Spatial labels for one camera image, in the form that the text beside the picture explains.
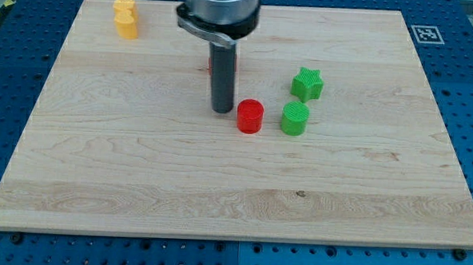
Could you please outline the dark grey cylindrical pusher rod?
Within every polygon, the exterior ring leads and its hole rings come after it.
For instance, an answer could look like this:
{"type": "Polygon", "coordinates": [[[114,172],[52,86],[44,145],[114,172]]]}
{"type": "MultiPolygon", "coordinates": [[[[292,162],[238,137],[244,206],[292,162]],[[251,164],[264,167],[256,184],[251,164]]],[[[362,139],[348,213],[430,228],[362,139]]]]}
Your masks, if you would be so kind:
{"type": "Polygon", "coordinates": [[[235,73],[233,60],[237,48],[209,43],[209,56],[213,60],[211,79],[211,107],[216,113],[229,113],[234,106],[235,73]]]}

